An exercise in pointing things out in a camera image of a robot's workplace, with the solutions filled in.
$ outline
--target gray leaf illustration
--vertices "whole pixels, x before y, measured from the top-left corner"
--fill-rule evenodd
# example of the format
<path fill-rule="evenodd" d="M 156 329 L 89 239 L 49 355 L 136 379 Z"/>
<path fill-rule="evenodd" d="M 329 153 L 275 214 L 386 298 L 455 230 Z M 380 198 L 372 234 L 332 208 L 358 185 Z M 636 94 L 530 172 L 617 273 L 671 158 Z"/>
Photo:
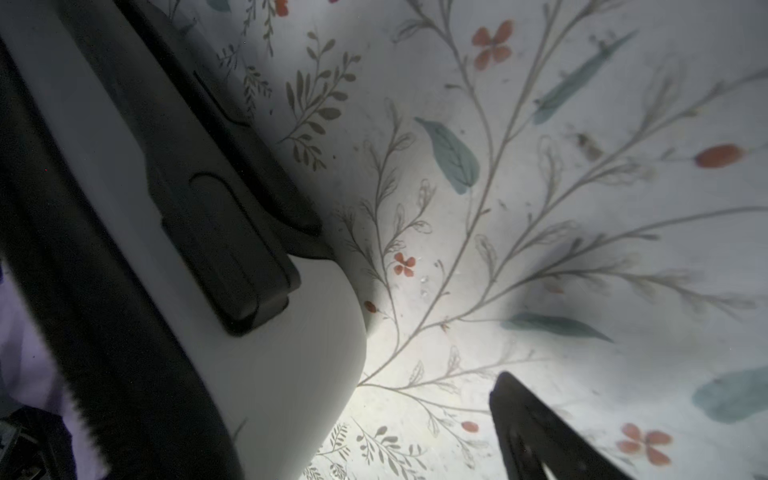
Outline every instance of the gray leaf illustration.
<path fill-rule="evenodd" d="M 693 402 L 720 423 L 736 423 L 762 412 L 768 409 L 768 366 L 719 376 L 701 386 Z"/>
<path fill-rule="evenodd" d="M 564 78 L 557 87 L 550 90 L 549 93 L 539 100 L 538 110 L 533 115 L 533 123 L 539 125 L 549 120 L 560 106 L 597 74 L 603 64 L 616 53 L 619 47 L 627 43 L 636 34 L 637 31 L 633 31 L 619 38 L 614 43 L 603 47 L 595 56 Z"/>
<path fill-rule="evenodd" d="M 423 20 L 406 20 L 398 25 L 395 33 L 392 35 L 392 42 L 398 43 L 411 38 L 416 32 L 424 28 L 429 28 L 429 23 Z"/>
<path fill-rule="evenodd" d="M 475 154 L 445 125 L 437 121 L 414 118 L 432 139 L 437 165 L 459 195 L 465 194 L 478 181 L 480 164 Z"/>
<path fill-rule="evenodd" d="M 408 380 L 408 385 L 414 385 L 415 383 L 418 383 L 423 376 L 424 364 L 421 360 L 419 360 L 419 363 L 416 363 L 416 366 L 413 367 L 413 372 L 411 373 L 411 378 Z"/>
<path fill-rule="evenodd" d="M 326 120 L 335 120 L 341 116 L 338 108 L 320 108 L 317 113 Z"/>
<path fill-rule="evenodd" d="M 229 0 L 206 0 L 209 7 L 217 12 L 229 12 L 230 3 Z"/>
<path fill-rule="evenodd" d="M 564 316 L 541 315 L 533 312 L 521 312 L 502 323 L 507 330 L 542 330 L 560 336 L 596 338 L 613 343 L 614 341 L 596 329 Z"/>
<path fill-rule="evenodd" d="M 493 277 L 496 271 L 496 249 L 485 235 L 475 235 L 475 246 L 488 267 L 488 275 Z"/>
<path fill-rule="evenodd" d="M 288 106 L 293 110 L 296 105 L 296 99 L 293 97 L 293 88 L 290 86 L 289 81 L 286 82 L 286 95 L 288 97 Z"/>

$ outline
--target blue-green leaf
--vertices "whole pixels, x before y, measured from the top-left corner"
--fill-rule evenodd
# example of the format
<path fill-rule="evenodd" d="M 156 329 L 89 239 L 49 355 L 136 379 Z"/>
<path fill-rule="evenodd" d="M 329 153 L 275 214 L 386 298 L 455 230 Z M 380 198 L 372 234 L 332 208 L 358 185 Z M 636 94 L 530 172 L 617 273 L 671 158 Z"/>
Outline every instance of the blue-green leaf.
<path fill-rule="evenodd" d="M 475 154 L 445 125 L 416 117 L 432 139 L 432 151 L 437 165 L 453 190 L 462 195 L 478 181 L 480 164 Z"/>
<path fill-rule="evenodd" d="M 533 312 L 520 312 L 511 319 L 502 322 L 502 327 L 507 330 L 542 330 L 560 336 L 576 336 L 582 338 L 596 338 L 613 343 L 596 329 L 564 316 L 540 315 Z"/>
<path fill-rule="evenodd" d="M 719 376 L 700 387 L 694 405 L 720 423 L 735 423 L 768 409 L 768 366 Z"/>
<path fill-rule="evenodd" d="M 209 7 L 217 12 L 229 12 L 230 2 L 229 0 L 205 0 Z"/>
<path fill-rule="evenodd" d="M 637 30 L 619 38 L 614 43 L 607 45 L 592 58 L 587 60 L 581 67 L 571 72 L 560 84 L 549 91 L 544 97 L 539 99 L 538 110 L 533 115 L 533 123 L 543 124 L 551 118 L 552 115 L 571 98 L 579 89 L 584 87 L 592 77 L 597 74 L 600 67 L 616 53 L 622 45 L 627 43 L 637 34 Z"/>

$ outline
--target leafy branch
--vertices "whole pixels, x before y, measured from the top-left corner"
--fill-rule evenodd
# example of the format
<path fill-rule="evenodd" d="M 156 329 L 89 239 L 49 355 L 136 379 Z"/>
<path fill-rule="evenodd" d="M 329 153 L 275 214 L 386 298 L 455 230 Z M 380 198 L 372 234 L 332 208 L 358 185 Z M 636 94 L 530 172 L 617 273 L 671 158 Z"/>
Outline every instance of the leafy branch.
<path fill-rule="evenodd" d="M 349 426 L 346 423 L 338 423 L 333 427 L 331 435 L 329 437 L 330 450 L 327 452 L 318 452 L 314 458 L 324 458 L 330 465 L 329 470 L 331 476 L 337 480 L 347 480 L 348 476 L 344 465 L 336 462 L 333 459 L 333 454 L 337 454 L 344 462 L 349 460 L 351 453 L 349 446 L 346 444 L 346 436 L 349 433 Z M 320 470 L 311 462 L 307 468 L 304 469 L 304 476 L 307 480 L 323 480 L 323 474 Z"/>
<path fill-rule="evenodd" d="M 641 142 L 651 138 L 656 133 L 663 129 L 670 127 L 676 122 L 683 120 L 684 118 L 691 118 L 698 115 L 698 111 L 711 101 L 728 94 L 741 86 L 750 83 L 752 81 L 759 81 L 768 78 L 768 68 L 764 68 L 755 73 L 746 75 L 745 77 L 725 84 L 723 82 L 717 83 L 710 91 L 708 91 L 699 100 L 692 104 L 680 109 L 675 114 L 664 118 L 667 110 L 677 98 L 678 87 L 675 85 L 680 82 L 681 73 L 680 70 L 664 70 L 663 68 L 657 69 L 657 75 L 654 76 L 651 84 L 646 92 L 646 110 L 641 120 L 640 127 L 637 132 L 632 135 L 623 145 L 621 145 L 612 154 L 607 155 L 603 160 L 596 163 L 587 172 L 585 172 L 579 179 L 577 179 L 566 191 L 564 191 L 559 197 L 554 198 L 554 194 L 558 188 L 560 182 L 560 171 L 562 169 L 562 160 L 559 152 L 551 140 L 548 137 L 543 137 L 539 142 L 539 169 L 542 173 L 542 177 L 545 179 L 546 194 L 545 201 L 542 203 L 541 210 L 536 218 L 528 217 L 528 225 L 523 230 L 521 235 L 512 245 L 508 253 L 502 259 L 502 261 L 495 266 L 495 272 L 491 275 L 485 291 L 481 295 L 476 306 L 485 306 L 490 301 L 496 300 L 504 293 L 511 291 L 509 288 L 502 291 L 502 294 L 497 294 L 490 297 L 488 301 L 488 295 L 491 292 L 491 288 L 498 280 L 499 275 L 502 273 L 504 267 L 522 251 L 528 249 L 535 244 L 550 244 L 555 240 L 561 240 L 567 233 L 574 230 L 577 225 L 575 223 L 557 223 L 555 225 L 545 228 L 538 235 L 534 236 L 532 240 L 528 240 L 528 237 L 535 231 L 538 225 L 564 200 L 569 198 L 573 193 L 580 190 L 589 184 L 603 183 L 603 184 L 631 184 L 638 179 L 642 179 L 648 176 L 648 167 L 634 163 L 632 160 L 625 161 L 624 163 L 618 163 L 620 159 L 633 147 L 636 147 Z M 458 319 L 468 315 L 469 312 L 474 312 L 477 308 L 472 307 L 467 312 L 461 315 L 453 317 Z"/>
<path fill-rule="evenodd" d="M 251 7 L 253 7 L 253 2 L 255 0 L 249 0 L 251 2 Z M 272 28 L 272 19 L 275 17 L 275 7 L 273 6 L 272 0 L 263 0 L 261 2 L 261 10 L 262 12 L 266 12 L 266 20 L 264 20 L 264 27 L 266 28 L 264 31 L 264 34 L 261 36 L 261 38 L 266 41 L 266 50 L 270 53 L 270 57 L 275 56 L 275 51 L 272 49 L 272 35 L 274 35 L 275 31 Z M 253 7 L 253 18 L 256 18 L 256 9 Z"/>
<path fill-rule="evenodd" d="M 461 319 L 465 316 L 468 316 L 476 312 L 477 310 L 480 310 L 482 307 L 488 305 L 489 303 L 492 303 L 498 300 L 502 296 L 510 293 L 511 291 L 527 283 L 533 282 L 535 280 L 541 280 L 547 277 L 557 277 L 558 275 L 564 276 L 568 274 L 573 274 L 572 271 L 566 270 L 566 272 L 571 272 L 571 273 L 563 273 L 561 271 L 560 272 L 554 271 L 554 269 L 567 262 L 570 262 L 573 259 L 581 257 L 587 253 L 593 252 L 599 248 L 606 247 L 607 245 L 610 245 L 612 243 L 616 243 L 622 240 L 633 240 L 633 239 L 634 240 L 650 240 L 650 241 L 658 240 L 659 239 L 658 235 L 649 233 L 649 232 L 651 232 L 652 230 L 658 230 L 660 228 L 672 227 L 674 225 L 681 225 L 684 223 L 691 223 L 691 222 L 706 220 L 706 219 L 715 218 L 715 217 L 724 217 L 729 215 L 748 214 L 748 213 L 766 213 L 766 212 L 768 212 L 768 207 L 741 207 L 741 208 L 730 208 L 726 210 L 718 210 L 718 211 L 709 212 L 706 214 L 697 214 L 697 215 L 690 215 L 687 217 L 678 217 L 670 220 L 664 220 L 661 222 L 649 223 L 648 225 L 644 225 L 642 227 L 638 227 L 633 230 L 619 233 L 618 235 L 613 235 L 612 237 L 607 237 L 604 234 L 600 234 L 600 235 L 597 235 L 589 244 L 586 244 L 586 245 L 584 245 L 583 239 L 578 237 L 572 241 L 571 248 L 569 249 L 569 251 L 565 255 L 563 255 L 563 257 L 561 257 L 559 260 L 556 260 L 555 262 L 552 262 L 546 266 L 543 266 L 541 269 L 531 273 L 525 278 L 513 283 L 510 286 L 507 286 L 499 293 L 496 293 L 493 296 L 483 299 L 482 301 L 478 302 L 467 311 L 445 320 L 444 323 L 449 323 L 453 320 Z M 667 284 L 665 283 L 669 283 L 669 281 L 659 283 L 659 285 L 667 286 Z M 713 306 L 716 306 L 717 308 L 720 308 L 722 306 L 722 305 L 718 306 L 718 301 L 716 298 L 716 297 L 722 297 L 722 296 L 706 296 L 706 295 L 701 295 L 695 292 L 690 292 L 690 294 L 684 293 L 684 297 L 686 299 L 687 298 L 695 299 L 698 297 L 702 297 L 702 298 L 711 297 L 709 298 L 709 300 L 712 300 L 712 301 L 711 302 L 706 301 L 705 303 L 710 303 Z M 701 304 L 701 302 L 697 302 L 696 300 L 693 300 L 692 302 L 689 302 L 689 303 Z"/>
<path fill-rule="evenodd" d="M 465 407 L 452 406 L 452 405 L 446 405 L 444 403 L 433 402 L 432 400 L 427 400 L 427 399 L 424 399 L 422 397 L 418 397 L 418 396 L 412 395 L 410 393 L 403 392 L 402 390 L 398 390 L 398 389 L 395 389 L 393 387 L 389 387 L 389 386 L 386 386 L 386 385 L 379 385 L 377 383 L 365 383 L 365 384 L 360 385 L 360 386 L 369 386 L 369 387 L 374 387 L 374 388 L 377 388 L 377 389 L 389 390 L 390 392 L 398 393 L 398 394 L 406 396 L 406 397 L 408 397 L 408 398 L 410 398 L 412 400 L 415 400 L 415 401 L 417 401 L 417 403 L 420 403 L 422 405 L 435 406 L 435 407 L 438 407 L 438 408 L 444 409 L 444 410 L 452 410 L 452 411 L 455 411 L 455 412 L 467 412 L 467 413 L 483 413 L 483 414 L 486 414 L 486 415 L 490 415 L 490 412 L 488 410 L 468 409 L 468 408 L 465 408 Z"/>
<path fill-rule="evenodd" d="M 395 104 L 389 99 L 386 99 L 385 104 L 387 114 L 389 115 L 389 119 L 392 122 L 392 133 L 389 136 L 389 142 L 387 144 L 384 155 L 379 156 L 369 141 L 366 141 L 364 144 L 364 150 L 369 156 L 369 159 L 372 162 L 374 169 L 376 170 L 376 191 L 373 194 L 373 204 L 371 204 L 371 202 L 368 200 L 361 202 L 363 213 L 373 222 L 373 226 L 376 230 L 376 242 L 378 246 L 377 254 L 381 272 L 379 272 L 379 268 L 377 265 L 375 265 L 371 250 L 363 249 L 355 239 L 354 212 L 351 210 L 346 210 L 339 216 L 339 218 L 345 224 L 347 233 L 350 237 L 350 240 L 348 240 L 348 248 L 350 248 L 351 251 L 360 253 L 366 259 L 368 267 L 364 271 L 373 279 L 381 282 L 385 291 L 387 292 L 389 304 L 392 308 L 392 314 L 388 315 L 388 317 L 395 325 L 395 350 L 397 350 L 400 343 L 400 325 L 397 317 L 395 300 L 392 297 L 392 288 L 389 284 L 386 257 L 391 253 L 402 250 L 405 244 L 399 240 L 399 237 L 409 228 L 413 228 L 414 230 L 417 230 L 421 233 L 430 233 L 432 231 L 432 228 L 429 226 L 429 224 L 424 220 L 420 220 L 420 218 L 424 214 L 427 206 L 429 205 L 429 202 L 432 200 L 432 196 L 435 194 L 435 189 L 429 186 L 429 182 L 427 180 L 422 180 L 421 187 L 419 188 L 419 199 L 417 201 L 419 212 L 407 224 L 405 222 L 405 208 L 401 204 L 398 205 L 396 209 L 394 234 L 392 235 L 391 240 L 384 244 L 382 241 L 382 222 L 380 209 L 384 200 L 392 195 L 397 189 L 396 169 L 389 168 L 389 162 L 395 152 L 404 151 L 410 148 L 415 141 L 415 137 L 411 132 L 400 134 L 402 117 L 397 111 Z"/>
<path fill-rule="evenodd" d="M 413 468 L 411 462 L 417 463 L 422 470 L 426 470 L 427 467 L 419 457 L 425 454 L 426 450 L 422 449 L 421 445 L 409 445 L 408 453 L 403 451 L 402 446 L 399 444 L 399 439 L 393 435 L 386 435 L 388 429 L 385 425 L 379 427 L 374 435 L 369 434 L 366 430 L 360 426 L 357 421 L 353 419 L 360 429 L 360 435 L 356 440 L 360 443 L 360 451 L 362 457 L 366 460 L 368 465 L 376 460 L 378 456 L 382 465 L 387 464 L 397 476 L 402 475 L 404 479 L 413 478 L 414 480 L 424 480 L 424 477 Z"/>
<path fill-rule="evenodd" d="M 256 1 L 257 0 L 246 1 L 245 18 L 243 19 L 243 30 L 240 32 L 240 37 L 243 39 L 248 36 L 250 23 L 256 20 Z"/>
<path fill-rule="evenodd" d="M 430 431 L 430 433 L 432 433 L 432 436 L 437 437 L 442 427 L 442 430 L 445 430 L 459 444 L 459 447 L 462 450 L 462 456 L 464 457 L 464 463 L 469 468 L 473 468 L 473 469 L 475 468 L 475 465 L 476 465 L 475 456 L 472 454 L 470 448 L 481 449 L 481 448 L 487 447 L 488 444 L 486 442 L 481 442 L 476 440 L 464 440 L 462 437 L 458 436 L 456 432 L 451 430 L 451 427 L 456 424 L 456 420 L 455 420 L 455 416 L 450 414 L 448 410 L 455 410 L 457 412 L 468 412 L 468 413 L 483 413 L 486 415 L 490 415 L 490 412 L 488 412 L 487 410 L 462 409 L 458 407 L 445 406 L 439 403 L 430 402 L 429 400 L 421 399 L 417 396 L 411 395 L 406 392 L 400 392 L 394 389 L 390 389 L 389 387 L 386 387 L 386 386 L 381 386 L 376 384 L 365 384 L 364 386 L 376 387 L 380 389 L 389 390 L 391 392 L 397 392 L 400 395 L 403 395 L 403 396 L 409 397 L 410 399 L 415 400 L 427 413 L 427 429 Z M 432 411 L 431 407 L 440 408 L 445 413 L 445 417 L 437 416 Z"/>
<path fill-rule="evenodd" d="M 630 0 L 590 0 L 576 15 L 571 18 L 571 20 L 568 21 L 566 26 L 564 26 L 562 30 L 560 30 L 560 33 L 554 38 L 550 47 L 541 57 L 541 61 L 537 67 L 536 76 L 541 74 L 541 70 L 549 62 L 549 58 L 552 56 L 555 50 L 557 50 L 560 43 L 565 40 L 565 37 L 571 33 L 571 30 L 573 30 L 576 25 L 591 15 L 608 12 L 609 10 L 621 7 L 629 1 Z M 545 17 L 550 15 L 551 13 L 549 12 L 549 7 L 545 4 Z M 513 137 L 507 136 L 507 138 L 509 139 L 508 141 L 511 141 Z"/>
<path fill-rule="evenodd" d="M 238 61 L 240 60 L 240 43 L 237 44 L 236 48 L 230 43 L 221 49 L 221 55 L 216 54 L 216 58 L 219 61 L 219 68 L 227 69 L 227 74 L 224 76 L 224 80 L 226 80 L 233 71 L 237 70 Z"/>
<path fill-rule="evenodd" d="M 511 348 L 507 348 L 504 351 L 504 353 L 502 353 L 501 358 L 497 362 L 490 363 L 488 365 L 479 366 L 474 369 L 464 370 L 460 368 L 461 356 L 459 355 L 458 349 L 455 346 L 452 346 L 451 352 L 449 355 L 449 360 L 448 360 L 448 368 L 445 372 L 445 375 L 435 377 L 434 379 L 422 381 L 422 377 L 424 376 L 424 366 L 421 362 L 419 362 L 416 364 L 416 367 L 413 369 L 413 372 L 411 374 L 408 384 L 401 387 L 392 387 L 392 390 L 402 392 L 403 390 L 415 389 L 423 386 L 437 386 L 445 392 L 458 394 L 460 393 L 459 389 L 452 383 L 447 382 L 447 380 L 453 380 L 459 377 L 471 376 L 471 375 L 479 375 L 479 376 L 493 378 L 493 374 L 490 372 L 491 369 L 494 369 L 500 366 L 518 365 L 520 363 L 530 363 L 530 362 L 543 362 L 546 360 L 546 359 L 534 358 L 533 350 L 530 351 L 528 355 L 523 359 L 510 360 L 511 354 L 512 354 Z"/>
<path fill-rule="evenodd" d="M 728 316 L 736 318 L 736 314 L 733 310 L 753 310 L 756 308 L 754 301 L 745 296 L 736 295 L 734 293 L 704 294 L 685 288 L 684 285 L 691 281 L 690 273 L 685 271 L 673 270 L 651 275 L 638 275 L 636 273 L 621 272 L 612 268 L 594 268 L 556 270 L 554 272 L 543 274 L 541 278 L 547 276 L 558 278 L 560 276 L 568 275 L 582 278 L 583 280 L 588 281 L 593 288 L 599 290 L 607 288 L 607 284 L 601 282 L 599 276 L 614 276 L 625 280 L 640 296 L 649 302 L 654 301 L 654 286 L 662 286 L 677 293 L 680 296 L 680 299 L 696 313 L 702 313 L 705 306 L 712 306 Z"/>
<path fill-rule="evenodd" d="M 296 118 L 296 123 L 291 131 L 277 143 L 291 140 L 294 160 L 309 165 L 311 159 L 312 169 L 317 170 L 318 167 L 326 167 L 319 158 L 323 152 L 317 146 L 308 143 L 313 140 L 312 135 L 306 132 L 298 134 L 298 130 L 307 126 L 316 135 L 326 134 L 326 129 L 318 121 L 320 119 L 332 121 L 341 116 L 341 111 L 338 108 L 328 107 L 326 102 L 330 98 L 336 101 L 345 101 L 349 97 L 337 88 L 342 81 L 353 82 L 356 80 L 356 76 L 353 73 L 348 73 L 347 70 L 352 64 L 358 63 L 361 57 L 360 55 L 350 55 L 349 52 L 345 51 L 342 56 L 341 68 L 336 66 L 333 72 L 329 69 L 321 70 L 323 55 L 333 49 L 336 40 L 331 38 L 321 48 L 316 32 L 310 31 L 306 36 L 316 44 L 315 48 L 306 48 L 307 54 L 315 62 L 315 74 L 312 76 L 310 72 L 302 74 L 301 71 L 297 71 L 296 83 L 286 82 L 288 106 Z"/>
<path fill-rule="evenodd" d="M 246 115 L 251 121 L 253 121 L 253 116 L 256 113 L 256 94 L 269 98 L 272 96 L 272 88 L 268 81 L 261 78 L 261 73 L 256 71 L 256 67 L 248 65 L 243 77 L 243 96 L 245 97 Z"/>
<path fill-rule="evenodd" d="M 470 239 L 472 239 L 473 233 L 475 231 L 475 228 L 478 225 L 480 217 L 485 213 L 485 202 L 488 200 L 488 195 L 490 193 L 491 185 L 493 184 L 496 171 L 498 169 L 499 164 L 501 163 L 505 148 L 509 143 L 507 139 L 509 138 L 510 133 L 514 130 L 515 125 L 517 124 L 520 112 L 522 110 L 522 107 L 524 104 L 527 103 L 530 97 L 530 94 L 533 91 L 533 88 L 535 86 L 535 83 L 538 80 L 538 74 L 541 72 L 541 69 L 543 68 L 542 57 L 545 52 L 545 46 L 548 43 L 548 40 L 551 36 L 552 28 L 555 22 L 557 21 L 558 14 L 560 12 L 560 7 L 562 6 L 562 3 L 563 3 L 562 0 L 555 0 L 554 7 L 551 10 L 549 8 L 545 8 L 545 28 L 541 36 L 541 41 L 539 43 L 539 46 L 534 56 L 534 60 L 531 64 L 531 67 L 528 70 L 528 76 L 525 80 L 523 88 L 520 92 L 520 95 L 518 96 L 518 100 L 515 104 L 515 109 L 507 124 L 506 131 L 503 136 L 505 140 L 502 141 L 502 144 L 500 145 L 498 151 L 494 152 L 491 129 L 490 129 L 490 126 L 488 125 L 488 120 L 487 120 L 487 117 L 485 116 L 485 111 L 483 110 L 479 102 L 479 99 L 477 98 L 474 85 L 469 80 L 468 73 L 467 73 L 467 63 L 466 61 L 462 60 L 461 55 L 458 53 L 458 49 L 456 48 L 456 44 L 453 39 L 453 35 L 451 33 L 451 29 L 450 29 L 450 12 L 451 12 L 451 5 L 452 5 L 451 0 L 439 0 L 439 7 L 440 7 L 442 23 L 443 23 L 442 28 L 438 27 L 437 24 L 432 19 L 430 19 L 426 14 L 424 14 L 424 12 L 421 10 L 421 6 L 419 5 L 418 0 L 406 0 L 406 2 L 410 5 L 411 9 L 417 14 L 418 18 L 415 20 L 411 20 L 410 23 L 406 22 L 406 24 L 401 25 L 401 28 L 399 29 L 400 35 L 397 38 L 397 40 L 408 38 L 412 36 L 414 33 L 416 33 L 418 30 L 428 29 L 428 30 L 433 30 L 452 51 L 454 55 L 454 59 L 456 60 L 456 63 L 458 65 L 458 69 L 462 74 L 462 81 L 464 82 L 463 89 L 469 94 L 470 98 L 472 99 L 472 103 L 474 104 L 475 109 L 478 111 L 478 116 L 481 119 L 483 129 L 485 130 L 485 133 L 486 133 L 486 137 L 488 140 L 488 162 L 489 162 L 490 168 L 488 172 L 488 179 L 485 182 L 485 186 L 482 191 L 478 208 L 476 210 L 476 213 L 473 215 L 472 222 L 469 224 L 469 228 L 467 229 L 467 235 L 464 241 L 462 242 L 462 245 L 458 249 L 458 252 L 456 254 L 455 260 L 453 261 L 453 264 L 450 266 L 450 268 L 448 268 L 448 272 L 444 276 L 443 281 L 440 285 L 440 288 L 437 294 L 435 295 L 434 300 L 429 304 L 422 319 L 419 321 L 419 324 L 416 326 L 416 328 L 411 333 L 411 335 L 402 343 L 399 349 L 397 349 L 376 370 L 374 370 L 369 375 L 367 375 L 359 383 L 359 385 L 365 385 L 370 379 L 377 376 L 382 370 L 384 370 L 384 368 L 386 368 L 394 360 L 394 358 L 396 358 L 399 355 L 401 351 L 404 350 L 404 348 L 406 348 L 411 343 L 411 341 L 413 341 L 413 339 L 417 335 L 419 335 L 422 331 L 424 331 L 427 319 L 432 314 L 432 311 L 434 310 L 437 302 L 444 296 L 443 293 L 445 292 L 446 287 L 450 283 L 451 278 L 453 278 L 453 275 L 458 267 L 458 264 L 461 261 L 464 255 L 464 252 L 467 249 Z"/>

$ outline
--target floral pattern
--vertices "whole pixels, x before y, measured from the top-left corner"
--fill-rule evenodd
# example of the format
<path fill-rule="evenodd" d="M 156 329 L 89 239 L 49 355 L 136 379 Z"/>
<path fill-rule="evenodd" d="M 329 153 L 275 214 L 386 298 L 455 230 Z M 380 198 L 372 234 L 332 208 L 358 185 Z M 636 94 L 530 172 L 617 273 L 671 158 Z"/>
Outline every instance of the floral pattern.
<path fill-rule="evenodd" d="M 222 77 L 369 324 L 306 478 L 502 478 L 502 370 L 633 477 L 768 471 L 761 7 L 231 1 Z"/>
<path fill-rule="evenodd" d="M 645 450 L 648 461 L 652 465 L 669 465 L 672 461 L 664 453 L 657 449 L 659 445 L 669 445 L 672 443 L 671 435 L 653 430 L 643 437 L 642 432 L 634 423 L 627 423 L 621 427 L 621 432 L 631 440 L 621 440 L 616 442 L 619 451 L 627 454 L 634 454 Z"/>
<path fill-rule="evenodd" d="M 493 57 L 496 63 L 502 63 L 512 55 L 512 50 L 503 45 L 512 35 L 512 20 L 505 20 L 499 25 L 496 34 L 491 37 L 486 27 L 478 28 L 478 31 L 472 36 L 472 44 L 475 47 L 483 47 L 477 57 L 475 57 L 475 68 L 482 71 L 488 67 L 488 62 Z"/>

